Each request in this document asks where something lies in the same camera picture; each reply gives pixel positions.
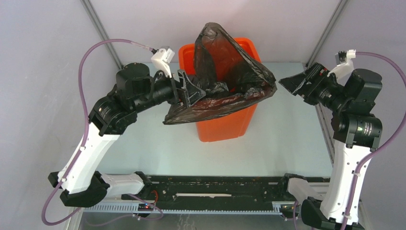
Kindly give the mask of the black plastic trash bag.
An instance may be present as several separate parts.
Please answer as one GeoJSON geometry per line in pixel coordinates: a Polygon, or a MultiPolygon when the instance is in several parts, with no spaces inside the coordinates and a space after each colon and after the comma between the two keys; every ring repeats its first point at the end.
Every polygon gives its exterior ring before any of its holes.
{"type": "Polygon", "coordinates": [[[192,83],[206,96],[189,108],[173,105],[163,124],[177,125],[221,118],[272,97],[273,73],[218,23],[206,23],[195,43],[192,83]]]}

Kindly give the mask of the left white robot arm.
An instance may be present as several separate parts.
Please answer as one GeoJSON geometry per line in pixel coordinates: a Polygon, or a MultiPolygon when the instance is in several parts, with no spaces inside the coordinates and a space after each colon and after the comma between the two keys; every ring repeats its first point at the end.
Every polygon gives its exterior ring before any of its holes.
{"type": "Polygon", "coordinates": [[[116,84],[92,108],[86,122],[87,133],[65,169],[50,173],[54,188],[62,190],[60,200],[67,207],[92,207],[104,198],[147,199],[152,183],[143,172],[124,175],[100,173],[97,167],[107,150],[136,122],[137,116],[163,102],[189,108],[201,100],[205,91],[194,84],[183,70],[179,79],[168,78],[159,70],[150,75],[149,67],[130,63],[116,74],[116,84]]]}

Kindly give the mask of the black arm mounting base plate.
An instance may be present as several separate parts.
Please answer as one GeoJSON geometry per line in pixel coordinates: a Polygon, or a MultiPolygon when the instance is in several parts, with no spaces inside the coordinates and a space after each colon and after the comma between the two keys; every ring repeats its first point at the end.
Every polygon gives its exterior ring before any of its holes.
{"type": "Polygon", "coordinates": [[[137,197],[157,202],[160,209],[249,211],[271,210],[275,202],[293,202],[283,176],[145,176],[147,184],[137,197]]]}

